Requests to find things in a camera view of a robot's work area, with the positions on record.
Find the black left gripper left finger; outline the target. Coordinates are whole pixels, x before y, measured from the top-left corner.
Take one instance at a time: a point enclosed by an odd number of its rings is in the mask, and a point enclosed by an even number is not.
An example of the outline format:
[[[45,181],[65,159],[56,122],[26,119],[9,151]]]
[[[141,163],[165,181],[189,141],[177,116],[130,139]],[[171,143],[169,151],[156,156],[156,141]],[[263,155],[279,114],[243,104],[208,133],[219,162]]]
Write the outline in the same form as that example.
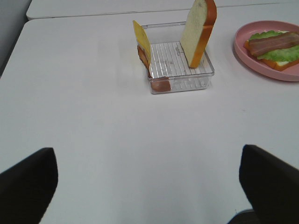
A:
[[[38,224],[58,184],[53,148],[42,148],[0,174],[0,222]]]

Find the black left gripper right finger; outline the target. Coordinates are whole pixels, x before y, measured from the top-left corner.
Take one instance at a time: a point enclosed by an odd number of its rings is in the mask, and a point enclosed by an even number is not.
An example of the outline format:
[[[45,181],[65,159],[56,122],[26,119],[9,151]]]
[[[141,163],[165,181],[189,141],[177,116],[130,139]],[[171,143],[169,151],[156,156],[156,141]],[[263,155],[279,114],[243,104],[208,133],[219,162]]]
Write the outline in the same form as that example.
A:
[[[299,171],[255,145],[242,149],[239,181],[263,224],[299,222]]]

